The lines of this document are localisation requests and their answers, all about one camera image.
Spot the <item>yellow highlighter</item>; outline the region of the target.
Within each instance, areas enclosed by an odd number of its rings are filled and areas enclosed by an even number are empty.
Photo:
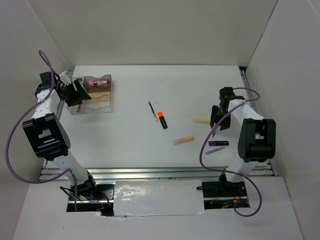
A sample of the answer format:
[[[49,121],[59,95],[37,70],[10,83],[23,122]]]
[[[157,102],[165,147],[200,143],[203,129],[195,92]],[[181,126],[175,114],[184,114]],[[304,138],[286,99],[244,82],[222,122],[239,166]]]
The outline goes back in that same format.
[[[208,118],[192,118],[193,123],[209,124],[210,121]]]

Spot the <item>pink capped pencil tube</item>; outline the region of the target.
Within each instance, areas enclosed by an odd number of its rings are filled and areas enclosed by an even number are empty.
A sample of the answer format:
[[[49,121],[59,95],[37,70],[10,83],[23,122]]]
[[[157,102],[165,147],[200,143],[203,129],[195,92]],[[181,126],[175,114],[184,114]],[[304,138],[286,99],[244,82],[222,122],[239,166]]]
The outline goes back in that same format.
[[[90,80],[88,81],[88,86],[98,88],[102,87],[104,85],[108,85],[110,81],[108,79],[102,79],[102,80]]]

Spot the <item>grey clear capped pen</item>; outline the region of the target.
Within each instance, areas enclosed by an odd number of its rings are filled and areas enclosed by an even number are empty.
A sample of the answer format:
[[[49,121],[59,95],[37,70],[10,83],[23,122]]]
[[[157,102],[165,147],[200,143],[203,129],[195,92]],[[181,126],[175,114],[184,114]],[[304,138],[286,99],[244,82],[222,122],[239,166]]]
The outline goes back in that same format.
[[[218,147],[218,148],[215,148],[215,149],[206,151],[205,154],[206,154],[206,155],[213,154],[213,153],[216,153],[216,152],[218,152],[218,151],[223,150],[224,148],[225,148],[224,146],[220,146],[220,147]]]

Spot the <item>blue clear pen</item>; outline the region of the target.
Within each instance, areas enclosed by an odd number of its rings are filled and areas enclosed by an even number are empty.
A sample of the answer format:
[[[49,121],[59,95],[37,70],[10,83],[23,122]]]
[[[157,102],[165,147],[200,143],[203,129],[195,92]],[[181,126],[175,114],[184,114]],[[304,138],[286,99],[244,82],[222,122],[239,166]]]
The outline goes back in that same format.
[[[151,102],[148,101],[148,104],[149,104],[149,106],[150,106],[150,109],[151,109],[151,112],[152,112],[152,114],[153,114],[153,117],[154,117],[155,121],[158,122],[158,121],[159,121],[159,120],[158,120],[158,117],[157,117],[157,115],[156,115],[156,113],[155,113],[155,110],[154,110]]]

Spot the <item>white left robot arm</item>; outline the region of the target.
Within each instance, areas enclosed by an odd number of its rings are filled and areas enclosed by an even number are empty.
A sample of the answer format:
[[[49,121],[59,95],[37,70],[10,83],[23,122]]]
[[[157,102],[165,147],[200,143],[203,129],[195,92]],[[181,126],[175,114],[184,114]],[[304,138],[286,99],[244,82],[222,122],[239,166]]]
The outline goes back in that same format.
[[[53,162],[63,172],[67,171],[70,192],[76,197],[92,200],[97,197],[99,187],[72,155],[71,141],[57,116],[61,102],[73,107],[91,97],[78,80],[64,84],[62,74],[49,71],[39,76],[41,84],[35,91],[37,106],[31,119],[22,123],[22,128],[37,157]]]

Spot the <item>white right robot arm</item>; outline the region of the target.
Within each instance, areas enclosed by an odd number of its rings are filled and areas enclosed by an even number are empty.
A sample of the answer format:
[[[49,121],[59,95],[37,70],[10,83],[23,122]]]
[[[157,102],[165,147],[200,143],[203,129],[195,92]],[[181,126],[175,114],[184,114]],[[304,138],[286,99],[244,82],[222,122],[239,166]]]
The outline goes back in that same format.
[[[234,162],[219,176],[218,190],[230,196],[244,177],[259,163],[272,159],[276,153],[276,122],[258,114],[249,104],[250,100],[236,95],[234,88],[219,90],[219,105],[213,105],[210,127],[226,130],[234,118],[241,124]]]

